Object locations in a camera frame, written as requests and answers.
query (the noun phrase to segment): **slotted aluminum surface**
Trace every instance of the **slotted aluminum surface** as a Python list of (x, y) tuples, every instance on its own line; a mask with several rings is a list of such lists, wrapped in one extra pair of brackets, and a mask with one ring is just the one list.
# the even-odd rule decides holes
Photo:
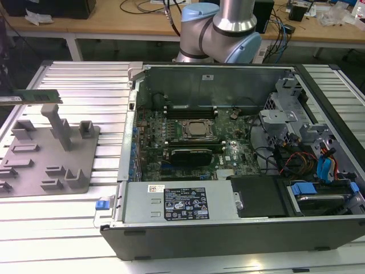
[[(304, 65), (304, 67), (365, 147), (365, 96), (342, 71), (332, 70), (328, 65)], [(318, 109), (312, 103), (308, 105), (317, 121), (323, 123)]]
[[(116, 191), (127, 67), (122, 62), (55, 62), (38, 71), (29, 88), (57, 87), (64, 100), (60, 116), (71, 124), (81, 117), (97, 121), (102, 134), (86, 194), (0, 199), (0, 273), (292, 273), (292, 268), (364, 273), (365, 237), (324, 252), (120, 261), (92, 220), (98, 198)], [(39, 106), (22, 107), (12, 116), (47, 126), (39, 110)], [(6, 123), (0, 131), (5, 135), (0, 142), (3, 156), (11, 143), (9, 128)]]

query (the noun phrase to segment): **cpu socket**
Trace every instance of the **cpu socket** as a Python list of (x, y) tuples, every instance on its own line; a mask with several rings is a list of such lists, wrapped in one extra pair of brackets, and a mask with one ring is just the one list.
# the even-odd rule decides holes
[(212, 123), (209, 120), (187, 120), (181, 122), (184, 139), (214, 139)]

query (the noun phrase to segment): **blue latch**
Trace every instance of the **blue latch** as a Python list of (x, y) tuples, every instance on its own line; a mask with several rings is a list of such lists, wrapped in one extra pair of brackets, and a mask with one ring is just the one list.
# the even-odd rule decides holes
[(291, 186), (291, 190), (295, 196), (317, 194), (313, 183), (309, 182), (295, 183)]
[(110, 201), (97, 201), (95, 205), (96, 210), (109, 210), (110, 208)]
[(358, 185), (355, 182), (351, 182), (350, 187), (351, 187), (352, 191), (354, 192), (354, 194), (356, 194), (360, 191)]
[(317, 164), (317, 176), (324, 180), (326, 184), (330, 184), (330, 171), (334, 170), (333, 162), (330, 158), (321, 155)]

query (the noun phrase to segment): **workbench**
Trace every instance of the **workbench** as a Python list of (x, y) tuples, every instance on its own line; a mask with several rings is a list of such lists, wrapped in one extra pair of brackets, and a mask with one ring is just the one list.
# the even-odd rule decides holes
[[(309, 268), (310, 273), (364, 272), (365, 237), (331, 251), (120, 261), (93, 219), (96, 201), (116, 192), (129, 96), (127, 68), (127, 62), (54, 62), (42, 66), (29, 84), (28, 88), (57, 88), (63, 100), (60, 117), (71, 126), (91, 120), (101, 132), (86, 194), (0, 199), (1, 273), (292, 273), (293, 268)], [(306, 69), (365, 146), (361, 92), (341, 71), (327, 65), (306, 65)], [(310, 102), (308, 106), (321, 120), (315, 106)], [(1, 158), (14, 138), (10, 129), (17, 119), (31, 120), (35, 127), (49, 126), (40, 108), (14, 108), (0, 129)], [(104, 218), (110, 216), (111, 210), (103, 211)]]
[[(35, 26), (24, 18), (7, 17), (7, 19), (24, 37), (64, 38), (74, 61), (83, 60), (78, 39), (175, 42), (180, 40), (172, 30), (166, 16), (160, 14), (128, 14), (119, 9), (120, 3), (121, 0), (97, 0), (96, 8), (88, 20), (54, 18), (53, 24)], [(322, 27), (316, 18), (304, 18), (302, 22), (288, 21), (288, 14), (284, 12), (285, 8), (280, 9), (280, 5), (284, 3), (285, 0), (276, 0), (274, 8), (278, 10), (276, 11), (277, 15), (284, 23), (296, 27), (289, 45), (365, 49), (365, 33), (357, 27), (349, 24)], [(157, 9), (158, 7), (162, 7), (162, 5), (147, 3), (143, 6), (148, 10)], [(123, 8), (138, 12), (133, 1), (126, 2)], [(180, 29), (180, 14), (177, 8), (172, 6), (171, 12), (177, 28)], [(8, 29), (8, 34), (17, 36), (12, 29)], [(278, 30), (274, 23), (269, 23), (266, 33), (261, 36), (263, 39), (262, 45), (254, 59), (255, 63), (262, 63), (267, 47), (278, 36)]]

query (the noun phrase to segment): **plastic bag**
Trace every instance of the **plastic bag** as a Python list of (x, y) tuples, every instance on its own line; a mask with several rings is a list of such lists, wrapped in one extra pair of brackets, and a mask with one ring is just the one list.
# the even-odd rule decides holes
[(38, 13), (32, 13), (31, 11), (28, 10), (26, 11), (27, 15), (25, 15), (25, 19), (35, 24), (36, 26), (39, 26), (39, 23), (46, 23), (46, 24), (53, 23), (52, 16), (48, 14), (38, 14)]
[(340, 24), (343, 22), (342, 19), (346, 15), (347, 6), (348, 4), (338, 1), (336, 5), (332, 6), (328, 11), (320, 13), (317, 16), (317, 20), (322, 26), (332, 26)]

